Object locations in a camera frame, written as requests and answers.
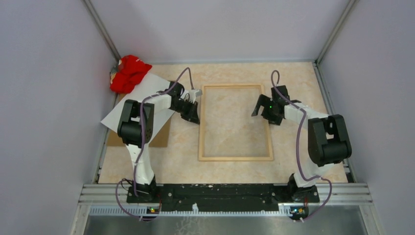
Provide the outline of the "brown backing board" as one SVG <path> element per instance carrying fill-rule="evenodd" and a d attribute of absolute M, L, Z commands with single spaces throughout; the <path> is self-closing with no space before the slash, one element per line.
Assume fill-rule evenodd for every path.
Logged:
<path fill-rule="evenodd" d="M 117 105 L 101 120 L 101 123 L 110 129 L 107 145 L 112 147 L 124 147 L 125 144 L 117 135 L 118 122 L 121 116 L 125 100 L 133 99 L 140 101 L 147 96 L 163 91 L 169 87 L 170 82 L 154 74 L 149 74 L 135 86 L 129 94 L 121 94 Z M 167 109 L 155 113 L 153 135 L 150 140 L 150 147 L 167 147 L 171 124 L 171 117 L 174 111 Z"/>

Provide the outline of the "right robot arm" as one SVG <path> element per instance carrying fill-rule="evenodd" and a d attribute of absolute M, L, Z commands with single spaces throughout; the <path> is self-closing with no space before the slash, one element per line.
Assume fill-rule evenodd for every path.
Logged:
<path fill-rule="evenodd" d="M 259 95 L 252 116 L 261 115 L 272 125 L 283 119 L 299 125 L 296 137 L 297 171 L 287 184 L 287 196 L 294 202 L 312 193 L 316 181 L 335 164 L 351 156 L 352 148 L 342 115 L 317 112 L 299 100 L 291 100 L 286 86 L 272 89 L 272 96 Z M 307 130 L 308 159 L 300 160 L 300 133 Z"/>

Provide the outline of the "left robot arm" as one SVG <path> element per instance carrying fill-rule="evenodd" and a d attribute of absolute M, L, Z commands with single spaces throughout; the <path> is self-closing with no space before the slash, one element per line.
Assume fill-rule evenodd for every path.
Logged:
<path fill-rule="evenodd" d="M 181 118 L 199 124 L 197 98 L 202 90 L 185 90 L 178 82 L 170 82 L 168 89 L 144 98 L 124 102 L 117 134 L 126 145 L 133 163 L 132 192 L 144 202 L 152 202 L 157 196 L 155 174 L 151 168 L 149 143 L 154 134 L 156 113 L 172 110 Z"/>

